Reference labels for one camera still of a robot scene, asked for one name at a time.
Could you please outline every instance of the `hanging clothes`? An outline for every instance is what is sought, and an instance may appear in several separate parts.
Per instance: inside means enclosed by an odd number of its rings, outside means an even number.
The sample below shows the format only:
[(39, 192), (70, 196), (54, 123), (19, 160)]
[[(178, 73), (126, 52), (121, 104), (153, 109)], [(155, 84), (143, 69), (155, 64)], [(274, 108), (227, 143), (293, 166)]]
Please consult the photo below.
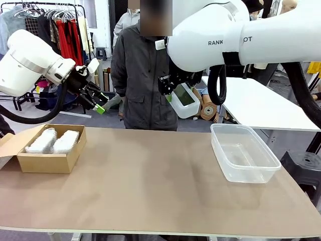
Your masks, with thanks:
[(73, 21), (68, 22), (68, 25), (69, 25), (71, 37), (74, 40), (73, 47), (75, 50), (75, 57), (77, 59), (76, 63), (77, 63), (77, 65), (83, 65), (84, 61), (82, 58), (82, 50), (81, 50), (79, 35), (78, 35), (78, 31), (77, 31), (77, 25)]
[(20, 6), (14, 6), (12, 10), (0, 14), (0, 54), (4, 55), (8, 49), (8, 39), (15, 31), (26, 29), (25, 20), (15, 17), (15, 14), (23, 10)]
[(61, 55), (57, 43), (54, 43), (51, 38), (50, 19), (46, 18), (44, 14), (38, 17), (38, 36), (45, 41), (55, 53)]
[(67, 59), (73, 59), (76, 62), (76, 65), (83, 65), (76, 23), (70, 21), (63, 23), (61, 20), (57, 20), (56, 24), (59, 31), (61, 56)]
[(93, 47), (91, 41), (89, 41), (88, 45), (88, 31), (86, 26), (86, 19), (83, 16), (78, 17), (78, 26), (80, 30), (82, 46), (86, 54), (89, 54), (93, 51)]
[(72, 51), (70, 49), (71, 46), (67, 43), (67, 38), (65, 35), (65, 23), (63, 23), (61, 20), (57, 20), (56, 24), (59, 31), (61, 56), (66, 59), (74, 59), (75, 56), (72, 55)]

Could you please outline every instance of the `white packaged item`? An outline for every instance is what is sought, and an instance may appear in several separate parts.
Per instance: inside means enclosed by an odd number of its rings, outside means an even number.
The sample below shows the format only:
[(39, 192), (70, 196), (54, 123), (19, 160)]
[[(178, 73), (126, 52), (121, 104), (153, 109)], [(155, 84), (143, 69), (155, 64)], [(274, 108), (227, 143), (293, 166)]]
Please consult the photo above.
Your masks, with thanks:
[(26, 152), (31, 154), (50, 154), (51, 147), (57, 140), (57, 132), (54, 128), (48, 128), (29, 146)]
[(55, 143), (52, 148), (53, 154), (68, 154), (77, 143), (79, 132), (66, 131)]
[(199, 112), (200, 100), (185, 83), (179, 84), (171, 95), (170, 104), (180, 118), (186, 119)]
[(230, 182), (267, 183), (281, 163), (259, 135), (243, 125), (213, 124), (212, 146)]

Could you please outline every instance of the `mannequin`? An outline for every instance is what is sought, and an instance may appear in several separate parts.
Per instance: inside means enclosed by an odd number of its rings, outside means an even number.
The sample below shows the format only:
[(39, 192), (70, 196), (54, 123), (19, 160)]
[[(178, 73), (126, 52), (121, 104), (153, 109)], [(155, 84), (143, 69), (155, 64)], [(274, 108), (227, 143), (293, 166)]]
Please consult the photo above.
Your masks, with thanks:
[(281, 14), (287, 13), (295, 9), (297, 6), (297, 0), (283, 0)]

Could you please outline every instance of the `brown table surface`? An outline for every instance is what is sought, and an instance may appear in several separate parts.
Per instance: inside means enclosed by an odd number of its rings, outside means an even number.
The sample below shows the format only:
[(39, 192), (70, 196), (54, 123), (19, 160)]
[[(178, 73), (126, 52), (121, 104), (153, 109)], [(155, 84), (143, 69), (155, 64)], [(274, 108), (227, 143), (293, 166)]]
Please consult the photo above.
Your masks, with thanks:
[(86, 128), (70, 175), (0, 171), (4, 229), (321, 236), (321, 215), (288, 173), (268, 184), (227, 181), (208, 133)]

